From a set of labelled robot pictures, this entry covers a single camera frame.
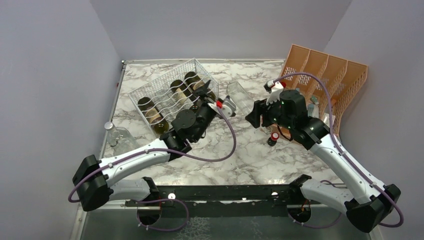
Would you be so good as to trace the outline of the silver-neck green wine bottle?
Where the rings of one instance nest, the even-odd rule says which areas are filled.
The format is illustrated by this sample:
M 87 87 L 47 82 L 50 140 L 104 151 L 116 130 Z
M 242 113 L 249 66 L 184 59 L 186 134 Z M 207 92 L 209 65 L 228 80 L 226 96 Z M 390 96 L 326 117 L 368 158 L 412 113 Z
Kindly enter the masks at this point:
M 185 74 L 184 82 L 189 87 L 192 93 L 198 88 L 203 87 L 205 85 L 205 82 L 194 71 L 190 71 Z M 217 100 L 215 93 L 210 88 L 207 88 L 207 96 L 214 101 Z

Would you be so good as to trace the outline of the dark-neck green wine bottle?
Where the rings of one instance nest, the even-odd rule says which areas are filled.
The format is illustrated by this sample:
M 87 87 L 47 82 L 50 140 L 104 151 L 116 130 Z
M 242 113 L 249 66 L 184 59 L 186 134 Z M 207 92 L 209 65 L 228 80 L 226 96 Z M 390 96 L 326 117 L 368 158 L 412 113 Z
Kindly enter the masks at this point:
M 200 109 L 197 97 L 189 90 L 188 86 L 180 79 L 170 84 L 169 97 L 173 101 L 171 112 L 177 114 L 180 110 L 191 110 L 197 113 Z

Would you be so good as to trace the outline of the clear square glass bottle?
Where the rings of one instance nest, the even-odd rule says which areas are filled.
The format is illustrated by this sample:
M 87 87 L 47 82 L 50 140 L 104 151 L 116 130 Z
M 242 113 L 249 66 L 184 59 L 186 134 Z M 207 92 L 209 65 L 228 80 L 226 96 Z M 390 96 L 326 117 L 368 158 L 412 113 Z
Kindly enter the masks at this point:
M 254 108 L 254 100 L 242 85 L 236 81 L 226 87 L 226 93 L 236 105 L 236 112 L 241 116 L 247 116 Z

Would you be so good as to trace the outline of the clear textured glass bottle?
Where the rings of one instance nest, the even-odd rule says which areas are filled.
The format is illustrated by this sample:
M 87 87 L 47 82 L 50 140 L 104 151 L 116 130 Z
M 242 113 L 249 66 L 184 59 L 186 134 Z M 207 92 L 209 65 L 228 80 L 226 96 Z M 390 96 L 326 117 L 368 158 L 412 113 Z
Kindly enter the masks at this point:
M 183 107 L 187 99 L 183 93 L 174 92 L 171 89 L 161 89 L 155 92 L 154 96 L 159 112 L 169 122 L 175 119 L 177 112 Z

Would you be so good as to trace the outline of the clear jar silver lid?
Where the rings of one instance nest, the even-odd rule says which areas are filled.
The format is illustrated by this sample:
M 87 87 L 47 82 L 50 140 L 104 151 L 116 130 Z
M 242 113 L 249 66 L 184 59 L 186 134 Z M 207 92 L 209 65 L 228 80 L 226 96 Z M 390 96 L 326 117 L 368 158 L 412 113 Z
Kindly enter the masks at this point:
M 104 124 L 107 131 L 107 142 L 113 150 L 113 156 L 119 156 L 138 149 L 140 145 L 127 128 L 116 126 L 108 121 Z

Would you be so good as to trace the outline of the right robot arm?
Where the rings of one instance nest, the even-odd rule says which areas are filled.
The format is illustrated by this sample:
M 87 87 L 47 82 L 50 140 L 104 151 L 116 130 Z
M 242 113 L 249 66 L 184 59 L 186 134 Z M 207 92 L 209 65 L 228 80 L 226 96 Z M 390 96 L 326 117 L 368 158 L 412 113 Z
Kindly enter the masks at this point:
M 384 184 L 362 167 L 322 120 L 308 115 L 306 100 L 297 90 L 283 90 L 273 103 L 256 100 L 245 119 L 254 128 L 277 125 L 289 130 L 295 142 L 325 162 L 347 187 L 338 189 L 302 174 L 289 184 L 292 202 L 308 199 L 331 207 L 364 233 L 370 233 L 392 212 L 400 189 Z

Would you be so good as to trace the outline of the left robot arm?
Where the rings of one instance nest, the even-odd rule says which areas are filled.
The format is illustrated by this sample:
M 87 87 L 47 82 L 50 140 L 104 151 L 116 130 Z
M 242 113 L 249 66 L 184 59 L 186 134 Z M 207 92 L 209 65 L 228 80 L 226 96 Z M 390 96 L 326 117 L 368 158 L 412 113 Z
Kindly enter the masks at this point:
M 155 203 L 157 191 L 151 178 L 136 181 L 124 181 L 124 178 L 189 156 L 191 144 L 202 139 L 214 118 L 224 113 L 225 100 L 209 97 L 207 87 L 206 83 L 194 91 L 200 102 L 198 110 L 180 110 L 172 121 L 172 128 L 151 143 L 109 158 L 97 159 L 93 154 L 85 157 L 72 178 L 74 188 L 68 201 L 80 203 L 85 212 L 116 200 L 140 200 L 147 206 Z

